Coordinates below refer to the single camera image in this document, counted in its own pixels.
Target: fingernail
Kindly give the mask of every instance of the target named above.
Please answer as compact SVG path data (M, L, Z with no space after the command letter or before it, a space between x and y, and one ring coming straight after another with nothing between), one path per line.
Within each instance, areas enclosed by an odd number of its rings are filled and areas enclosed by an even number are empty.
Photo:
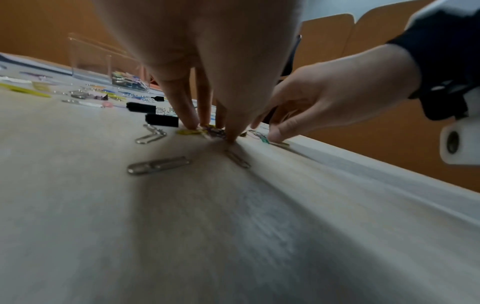
M270 130L266 138L272 142L282 141L282 135L280 134L280 130L277 128Z

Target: clear plastic container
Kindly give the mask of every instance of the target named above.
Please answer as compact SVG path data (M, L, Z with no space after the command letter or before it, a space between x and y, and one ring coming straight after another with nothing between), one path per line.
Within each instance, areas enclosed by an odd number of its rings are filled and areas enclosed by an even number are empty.
M131 74L150 87L150 74L129 53L76 33L68 35L70 64L75 78L118 86L114 75Z

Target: hand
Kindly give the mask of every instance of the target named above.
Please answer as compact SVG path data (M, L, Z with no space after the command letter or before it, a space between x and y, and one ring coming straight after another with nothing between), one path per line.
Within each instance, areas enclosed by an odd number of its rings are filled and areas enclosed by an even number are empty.
M215 90L230 140L265 108L293 46L304 2L94 0L99 16L147 67L187 128L210 123Z
M395 45L305 66L275 87L269 106L252 128L275 106L268 134L272 142L353 124L406 99L420 83L420 71L410 54Z

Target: table surface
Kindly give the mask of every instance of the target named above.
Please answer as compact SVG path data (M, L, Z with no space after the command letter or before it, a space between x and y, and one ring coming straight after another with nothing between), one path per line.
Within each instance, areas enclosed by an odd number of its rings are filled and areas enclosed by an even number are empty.
M245 170L221 140L138 145L142 114L61 98L0 90L1 303L479 302L477 193L301 136L240 138Z

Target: sleeve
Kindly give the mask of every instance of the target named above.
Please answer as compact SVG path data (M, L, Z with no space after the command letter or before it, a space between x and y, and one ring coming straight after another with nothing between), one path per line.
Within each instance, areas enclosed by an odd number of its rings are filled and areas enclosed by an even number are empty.
M468 9L459 14L436 4L433 12L414 15L407 30L387 42L406 49L420 69L421 86L410 98L420 98L429 119L465 115L463 94L480 85L480 11Z

